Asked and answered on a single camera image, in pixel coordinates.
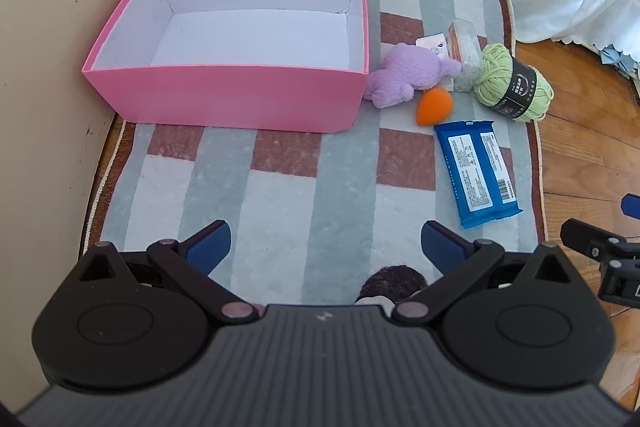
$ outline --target white label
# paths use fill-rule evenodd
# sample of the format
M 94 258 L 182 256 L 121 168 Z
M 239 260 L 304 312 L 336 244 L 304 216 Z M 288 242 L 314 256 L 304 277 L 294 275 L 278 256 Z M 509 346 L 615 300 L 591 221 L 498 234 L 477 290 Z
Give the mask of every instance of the white label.
M 440 58 L 449 57 L 449 50 L 447 49 L 447 41 L 444 38 L 444 33 L 416 39 L 415 45 L 431 50 Z
M 452 136 L 449 138 L 449 145 L 458 167 L 469 210 L 474 212 L 492 206 L 494 203 L 489 196 L 471 135 Z
M 498 188 L 500 189 L 500 198 L 502 203 L 511 203 L 516 200 L 516 194 L 511 185 L 511 179 L 509 178 L 509 171 L 507 165 L 504 163 L 500 147 L 498 147 L 498 140 L 495 139 L 495 134 L 492 132 L 480 133 L 482 143 L 486 149 L 486 154 L 489 156 L 491 167 L 494 170 L 495 179 L 498 182 Z

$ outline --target rug border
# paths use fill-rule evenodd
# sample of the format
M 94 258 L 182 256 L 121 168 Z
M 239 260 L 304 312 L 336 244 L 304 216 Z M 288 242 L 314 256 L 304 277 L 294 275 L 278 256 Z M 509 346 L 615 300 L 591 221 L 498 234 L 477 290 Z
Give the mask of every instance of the rug border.
M 500 0 L 500 8 L 502 10 L 502 20 L 504 21 L 504 41 L 510 42 L 511 54 L 516 52 L 516 39 L 514 32 L 514 15 L 511 0 Z M 533 208 L 534 219 L 536 223 L 536 231 L 538 233 L 538 241 L 547 240 L 545 203 L 543 200 L 544 190 L 542 185 L 542 149 L 540 147 L 540 130 L 536 122 L 526 123 L 527 136 L 529 137 L 529 152 L 531 156 L 531 205 Z M 107 170 L 100 182 L 94 200 L 91 204 L 86 232 L 82 238 L 82 253 L 86 252 L 89 245 L 100 240 L 102 227 L 106 217 L 116 182 L 118 181 L 122 170 L 124 169 L 131 149 L 133 147 L 133 139 L 135 135 L 136 124 L 124 121 L 116 147 L 113 150 Z
M 127 164 L 127 160 L 131 154 L 135 134 L 136 124 L 124 120 L 120 129 L 120 135 L 116 142 L 116 147 L 114 147 L 113 153 L 111 153 L 111 158 L 107 164 L 106 171 L 100 181 L 100 185 L 98 186 L 98 190 L 96 191 L 94 200 L 91 204 L 86 232 L 82 238 L 82 255 L 86 253 L 90 245 L 100 241 L 100 234 L 102 233 L 102 227 L 104 226 L 104 219 L 107 215 L 107 210 L 111 203 L 116 183 L 118 182 L 118 179 L 122 174 L 122 170 Z M 101 200 L 100 197 L 103 194 L 105 194 L 105 197 Z

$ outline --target orange makeup sponge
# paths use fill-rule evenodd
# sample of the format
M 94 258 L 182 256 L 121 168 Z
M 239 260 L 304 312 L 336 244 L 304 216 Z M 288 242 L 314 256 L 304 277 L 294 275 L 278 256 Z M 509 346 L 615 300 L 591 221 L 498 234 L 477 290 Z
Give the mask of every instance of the orange makeup sponge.
M 418 125 L 435 125 L 447 118 L 451 109 L 453 109 L 451 93 L 444 87 L 432 87 L 424 92 L 418 102 L 415 122 Z

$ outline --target wall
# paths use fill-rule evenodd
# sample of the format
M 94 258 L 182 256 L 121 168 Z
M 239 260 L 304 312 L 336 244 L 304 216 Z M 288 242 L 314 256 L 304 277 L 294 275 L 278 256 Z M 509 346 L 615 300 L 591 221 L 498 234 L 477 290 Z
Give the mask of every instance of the wall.
M 0 400 L 10 409 L 46 385 L 31 327 L 78 258 L 113 118 L 79 71 L 118 1 L 0 5 Z

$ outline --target logo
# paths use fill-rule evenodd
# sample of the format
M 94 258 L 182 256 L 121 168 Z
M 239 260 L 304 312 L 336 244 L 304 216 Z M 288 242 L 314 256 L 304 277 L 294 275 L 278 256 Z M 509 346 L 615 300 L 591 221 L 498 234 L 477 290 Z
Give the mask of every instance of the logo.
M 318 315 L 316 315 L 316 319 L 318 319 L 321 322 L 328 322 L 330 321 L 332 318 L 334 318 L 334 314 L 329 313 L 328 311 L 323 311 L 322 313 L 319 313 Z
M 516 81 L 511 90 L 519 96 L 529 94 L 529 79 L 521 73 L 516 73 Z

